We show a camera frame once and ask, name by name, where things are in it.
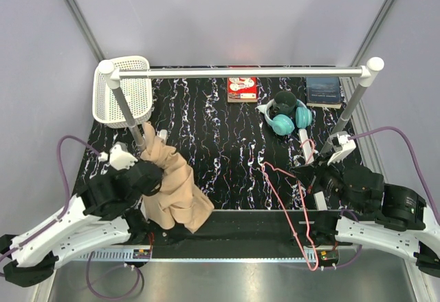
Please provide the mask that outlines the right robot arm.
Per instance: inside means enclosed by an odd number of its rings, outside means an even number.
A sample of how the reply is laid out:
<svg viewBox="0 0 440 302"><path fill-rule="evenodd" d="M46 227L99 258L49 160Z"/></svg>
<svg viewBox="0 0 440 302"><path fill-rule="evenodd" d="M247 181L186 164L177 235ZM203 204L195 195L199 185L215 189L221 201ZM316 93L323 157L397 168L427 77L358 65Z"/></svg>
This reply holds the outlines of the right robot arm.
<svg viewBox="0 0 440 302"><path fill-rule="evenodd" d="M411 188L389 184L362 165L340 170L328 161L291 172L298 184L305 232L299 247L312 250L320 267L329 262L319 247L355 244L409 261L439 276L439 215Z"/></svg>

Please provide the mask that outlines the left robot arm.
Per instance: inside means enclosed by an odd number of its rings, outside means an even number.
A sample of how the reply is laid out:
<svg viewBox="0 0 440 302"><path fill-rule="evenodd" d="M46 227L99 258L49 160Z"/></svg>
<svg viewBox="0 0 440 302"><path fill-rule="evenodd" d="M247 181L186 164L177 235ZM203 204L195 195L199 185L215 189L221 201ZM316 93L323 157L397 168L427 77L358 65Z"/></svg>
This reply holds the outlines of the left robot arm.
<svg viewBox="0 0 440 302"><path fill-rule="evenodd" d="M22 288L36 285L55 270L96 249L141 244L149 225L140 210L154 196L163 170L149 161L128 169L109 169L78 189L62 208L21 235L1 236L1 258L9 258L1 277Z"/></svg>

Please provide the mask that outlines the beige t shirt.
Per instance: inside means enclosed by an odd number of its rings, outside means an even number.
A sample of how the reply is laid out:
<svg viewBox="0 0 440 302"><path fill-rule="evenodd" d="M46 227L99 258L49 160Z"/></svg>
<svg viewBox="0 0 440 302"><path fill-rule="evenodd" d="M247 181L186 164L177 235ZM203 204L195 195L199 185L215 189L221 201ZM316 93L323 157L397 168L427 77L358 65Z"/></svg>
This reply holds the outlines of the beige t shirt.
<svg viewBox="0 0 440 302"><path fill-rule="evenodd" d="M165 230L181 224L197 232L212 214L213 203L195 184L193 168L176 148L167 145L151 123L145 122L142 128L146 149L140 158L164 171L159 192L143 197L147 217Z"/></svg>

